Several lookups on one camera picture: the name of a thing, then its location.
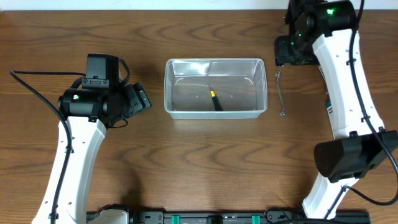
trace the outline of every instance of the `green clip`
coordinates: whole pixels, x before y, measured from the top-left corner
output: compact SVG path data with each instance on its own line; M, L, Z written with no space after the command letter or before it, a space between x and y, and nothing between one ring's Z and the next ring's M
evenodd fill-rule
M172 215L172 224L180 224L180 216L179 215Z
M261 224L260 216L259 216L259 215L253 215L253 216L251 217L251 220L252 220L252 224Z

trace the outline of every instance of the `wood grain surface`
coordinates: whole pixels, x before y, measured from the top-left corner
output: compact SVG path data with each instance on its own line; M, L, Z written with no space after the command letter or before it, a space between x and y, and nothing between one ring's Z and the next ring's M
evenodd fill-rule
M9 75L14 70L85 72L88 53L123 58L152 108L106 133L88 210L109 203L167 211L298 207L317 169L313 148L333 139L325 84L316 66L277 68L274 39L284 11L29 11L0 15L0 219L30 223L50 177L57 117ZM366 11L364 69L388 130L398 129L398 11ZM262 58L268 110L252 120L173 120L164 110L170 58ZM286 117L279 116L281 71ZM23 79L53 104L76 77ZM389 200L397 181L388 160L355 187ZM340 209L366 209L373 223L397 223L398 206L377 207L349 192Z

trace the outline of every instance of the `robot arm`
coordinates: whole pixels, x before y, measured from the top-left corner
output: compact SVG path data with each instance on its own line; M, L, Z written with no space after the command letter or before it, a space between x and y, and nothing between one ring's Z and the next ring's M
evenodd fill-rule
M119 78L119 62L127 70L127 77ZM58 107L72 137L65 175L61 170L67 155L67 135L59 124L58 149L47 191L39 212L32 223L52 222L52 207L57 201L56 223L87 223L86 206L91 176L98 149L108 128L151 107L140 83L126 85L129 70L124 61L111 55L89 54L86 77L78 79L58 100ZM62 185L57 192L58 180ZM129 212L103 210L91 223L129 223Z
M67 171L58 199L57 223L86 223L87 196L98 149L105 138L105 125L97 120L89 122L86 117L71 116L67 124L72 134L73 152L70 155ZM45 192L34 224L50 223L52 202L60 178L67 138L65 129L59 126L58 149L51 171L49 185Z
M327 109L335 139L315 147L319 173L302 208L308 218L332 219L346 194L345 186L357 183L386 157L362 119L349 67L349 45L356 16L349 1L291 0L285 21L290 24L290 35L275 40L275 63L321 66L330 97ZM358 33L353 49L359 91L370 122L379 129L378 135L392 151L398 145L398 136L396 131L385 132L374 107L362 66Z

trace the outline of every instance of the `white wall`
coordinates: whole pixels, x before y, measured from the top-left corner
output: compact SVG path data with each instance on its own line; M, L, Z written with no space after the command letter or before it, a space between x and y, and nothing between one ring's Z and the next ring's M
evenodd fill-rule
M361 2L351 1L356 9ZM0 0L0 8L2 10L287 9L288 2L289 0ZM398 0L367 0L365 9L398 9Z

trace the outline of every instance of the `metal wrench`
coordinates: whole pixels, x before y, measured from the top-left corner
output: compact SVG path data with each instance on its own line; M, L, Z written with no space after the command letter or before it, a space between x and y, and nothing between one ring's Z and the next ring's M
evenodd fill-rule
M279 83L280 72L277 71L275 73L275 76L276 76L276 87L278 88L279 99L280 99L280 103L282 104L282 110L280 111L280 116L285 116L285 104L284 104L284 99L282 97L282 87L280 86L280 83Z

